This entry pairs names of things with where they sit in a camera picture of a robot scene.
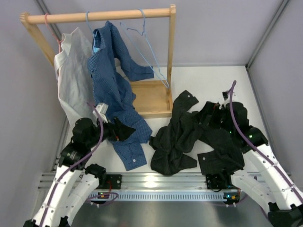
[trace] clothes hanger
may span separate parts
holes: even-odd
[[[94,34],[93,29],[92,29],[91,26],[89,25],[89,17],[88,17],[88,15],[89,15],[89,11],[86,12],[86,24],[87,24],[87,26],[89,27],[90,32],[91,32],[92,35],[93,35],[94,43],[93,43],[92,54],[94,54],[94,53],[96,53],[96,52],[99,50],[99,48],[96,48],[96,47],[95,47],[95,45],[96,45],[96,35]]]
[[[135,46],[135,48],[137,49],[137,51],[139,52],[139,54],[143,57],[143,59],[145,60],[145,62],[149,65],[149,67],[152,69],[152,71],[156,74],[156,76],[158,77],[158,79],[161,80],[161,82],[163,83],[163,85],[164,85],[166,88],[169,88],[169,83],[168,83],[167,80],[165,79],[164,75],[161,73],[160,67],[159,67],[159,64],[158,64],[158,61],[157,61],[157,58],[156,58],[156,56],[155,56],[155,53],[154,53],[154,51],[153,51],[153,49],[152,49],[152,46],[151,46],[150,42],[149,42],[148,39],[147,39],[147,34],[146,34],[146,31],[145,31],[145,14],[144,14],[144,12],[143,12],[142,9],[138,9],[138,10],[140,10],[141,13],[142,13],[142,15],[143,15],[143,31],[142,31],[142,32],[139,32],[137,29],[133,29],[133,28],[127,27],[127,26],[125,25],[125,23],[123,23],[123,22],[120,22],[120,26],[121,26],[123,32],[126,34],[127,38],[132,42],[132,44]],[[160,73],[160,75],[162,76],[163,79],[160,78],[160,76],[158,75],[158,73],[153,69],[153,67],[149,64],[149,62],[148,62],[148,61],[146,60],[146,58],[143,56],[143,54],[141,53],[139,47],[135,44],[135,42],[133,41],[133,39],[127,34],[127,30],[136,31],[140,36],[144,36],[144,38],[145,38],[145,40],[146,40],[146,42],[147,42],[147,44],[148,44],[148,46],[149,46],[149,48],[150,48],[150,50],[151,50],[151,53],[152,53],[152,55],[153,55],[153,57],[154,57],[154,60],[156,61],[156,64],[157,64],[159,73]]]
[[[46,27],[48,28],[48,30],[50,30],[50,32],[52,33],[53,37],[56,39],[57,43],[58,43],[58,46],[59,46],[59,53],[61,52],[61,45],[60,43],[62,43],[62,40],[60,41],[57,36],[55,36],[55,34],[53,33],[53,31],[51,30],[51,28],[49,27],[48,23],[47,23],[47,15],[49,15],[48,13],[45,14],[45,17],[44,17],[44,21],[45,21],[45,25]]]

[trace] wooden clothes rack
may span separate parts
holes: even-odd
[[[170,82],[174,49],[176,5],[171,4],[170,8],[166,9],[144,9],[143,12],[146,18],[169,17],[169,48],[167,63],[167,81],[169,83],[169,88],[165,88],[160,80],[131,82],[132,90],[137,95],[134,106],[138,113],[145,118],[170,117],[173,106]],[[143,15],[139,10],[91,12],[88,14],[89,21],[137,18],[143,18]],[[45,16],[32,16],[29,13],[21,13],[20,21],[35,40],[50,64],[54,66],[53,60],[55,53],[37,26],[37,24],[45,23]],[[48,15],[47,22],[86,22],[86,13]]]

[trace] pink hanger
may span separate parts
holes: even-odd
[[[56,39],[58,46],[59,46],[59,53],[61,52],[61,45],[60,43],[62,42],[62,40],[60,41],[57,36],[55,36],[55,34],[53,33],[53,31],[51,30],[51,28],[49,27],[48,23],[47,23],[47,15],[49,15],[48,13],[45,14],[45,25],[48,28],[48,30],[50,30],[50,32],[52,33],[53,37]]]

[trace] blue checkered shirt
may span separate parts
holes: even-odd
[[[107,118],[117,117],[123,124],[136,131],[125,141],[113,142],[114,149],[124,163],[126,170],[147,164],[140,143],[147,143],[152,130],[135,111],[133,101],[136,95],[131,86],[116,71],[115,58],[130,81],[153,78],[151,68],[136,64],[127,50],[118,29],[109,21],[103,28],[94,30],[95,48],[98,51],[88,60],[92,74],[95,103],[108,104]]]

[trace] gray wall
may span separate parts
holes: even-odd
[[[50,170],[64,114],[54,70],[19,21],[21,12],[39,14],[38,8],[32,0],[1,3],[0,225],[20,227],[32,212],[41,173]]]
[[[303,1],[292,0],[250,72],[282,166],[303,189]]]
[[[50,12],[74,13],[126,9],[166,8],[171,3],[177,6],[175,65],[245,65],[258,41],[268,26],[281,0],[45,0]],[[142,20],[126,20],[131,27],[142,29]],[[93,28],[104,22],[93,22]],[[62,32],[71,32],[77,26],[92,39],[85,23],[59,24]],[[159,62],[167,62],[168,19],[150,18],[146,29]],[[136,43],[148,59],[152,55],[147,44],[132,32]],[[132,47],[122,34],[126,45]],[[135,48],[129,48],[138,62],[144,62]]]

